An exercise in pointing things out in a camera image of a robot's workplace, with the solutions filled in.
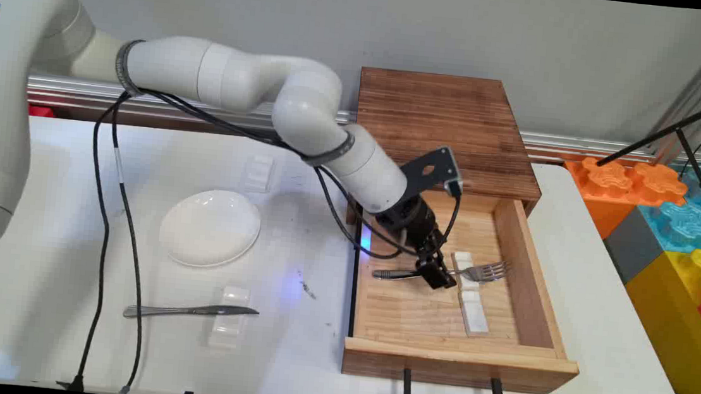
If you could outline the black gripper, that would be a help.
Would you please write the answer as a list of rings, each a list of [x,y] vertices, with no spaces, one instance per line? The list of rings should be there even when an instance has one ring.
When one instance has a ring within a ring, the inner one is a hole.
[[[416,272],[433,290],[456,287],[456,280],[444,263],[445,237],[433,210],[420,195],[381,212],[377,222],[392,239],[419,255]]]

